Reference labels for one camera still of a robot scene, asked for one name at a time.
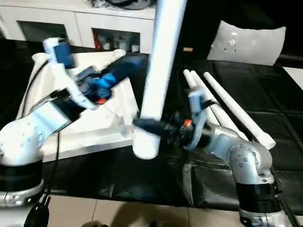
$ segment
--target robotic arm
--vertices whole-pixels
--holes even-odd
[[[30,113],[0,131],[0,226],[47,226],[48,201],[39,203],[45,184],[43,154],[48,137],[80,118],[86,109],[96,109],[111,98],[111,88],[135,74],[145,56],[125,56],[96,72],[89,67],[71,79],[70,46],[64,40],[44,42],[50,64],[67,88],[56,90],[37,103]]]
[[[201,88],[191,90],[188,97],[191,118],[177,113],[170,122],[136,119],[134,124],[189,151],[204,148],[204,152],[229,166],[236,183],[243,225],[286,227],[286,215],[270,172],[270,152],[256,142],[243,140],[231,129],[208,123],[205,109],[212,103],[204,100]]]

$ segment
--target white robotic arm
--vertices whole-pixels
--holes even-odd
[[[110,99],[111,88],[134,75],[146,58],[125,56],[101,72],[88,67],[73,81],[65,70],[73,67],[69,44],[50,38],[44,45],[51,54],[50,61],[53,64],[56,61],[56,72],[64,77],[68,86],[52,92],[27,116],[0,130],[0,226],[47,225],[49,200],[38,203],[45,188],[40,148],[51,134],[79,119],[84,110],[94,110]],[[14,215],[18,224],[12,220]]]

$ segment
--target table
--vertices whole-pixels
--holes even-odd
[[[0,93],[3,110],[0,124],[3,126],[17,114],[33,65],[31,55],[42,52],[43,48],[30,42],[1,42],[2,82],[6,84]],[[302,215],[303,104],[300,97],[303,91],[300,87],[279,67],[205,60],[176,65],[169,83],[164,115],[175,111],[189,113],[185,92],[188,85],[182,74],[184,68],[196,70],[199,75],[210,72],[277,141],[271,150],[274,167],[290,206],[297,215]],[[136,79],[131,80],[139,108],[145,75],[143,69]],[[49,179],[52,167],[51,162],[44,164],[45,179]],[[191,188],[191,193],[183,193],[183,182]],[[238,208],[232,173],[221,161],[204,155],[201,150],[186,152],[165,141],[161,142],[159,155],[153,160],[138,159],[131,147],[59,160],[52,193],[221,210]]]

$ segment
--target shelf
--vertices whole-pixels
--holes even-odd
[[[92,8],[87,0],[0,0],[0,6],[55,9],[149,20],[154,20],[156,14],[155,6],[141,10],[126,10],[114,7]]]

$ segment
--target orange part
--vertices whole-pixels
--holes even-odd
[[[99,99],[97,102],[98,102],[99,105],[102,105],[102,104],[104,104],[106,101],[107,101],[106,98],[101,98],[101,99]]]
[[[184,125],[185,125],[185,126],[190,126],[192,123],[193,123],[193,121],[192,121],[191,119],[186,119],[186,120],[184,121]]]

